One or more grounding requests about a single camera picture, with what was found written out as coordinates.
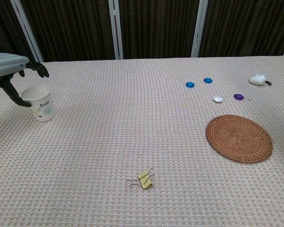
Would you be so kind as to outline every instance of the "tablecloth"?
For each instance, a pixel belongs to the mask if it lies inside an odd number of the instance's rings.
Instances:
[[[44,65],[50,78],[12,83],[49,86],[52,120],[0,88],[0,226],[284,226],[284,56]],[[250,84],[258,73],[272,86]],[[223,114],[265,128],[272,156],[218,154],[205,128]],[[126,186],[152,167],[152,188]]]

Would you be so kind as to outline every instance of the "paper cup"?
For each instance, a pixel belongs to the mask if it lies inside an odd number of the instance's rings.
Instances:
[[[56,113],[49,87],[31,87],[24,91],[21,97],[32,105],[30,110],[38,121],[46,122],[55,117]]]

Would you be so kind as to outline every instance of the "yellow binder clip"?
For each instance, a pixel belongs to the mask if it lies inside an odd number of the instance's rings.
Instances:
[[[136,180],[126,180],[127,186],[130,187],[132,185],[142,185],[143,189],[147,189],[152,186],[150,177],[155,175],[155,170],[153,168],[147,173],[145,170],[138,175],[138,179]]]

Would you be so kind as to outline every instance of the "woven coaster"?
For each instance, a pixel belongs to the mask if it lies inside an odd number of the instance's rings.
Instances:
[[[240,116],[212,119],[206,127],[206,137],[217,152],[236,162],[261,162],[273,152],[272,140],[265,129]]]

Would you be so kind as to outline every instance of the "dark brown curtain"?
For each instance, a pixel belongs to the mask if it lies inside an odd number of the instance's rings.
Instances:
[[[22,0],[44,61],[114,59],[107,0]]]
[[[34,57],[9,0],[0,0],[0,52]]]
[[[124,58],[190,57],[199,0],[119,0]]]
[[[283,53],[284,0],[209,0],[199,57]]]

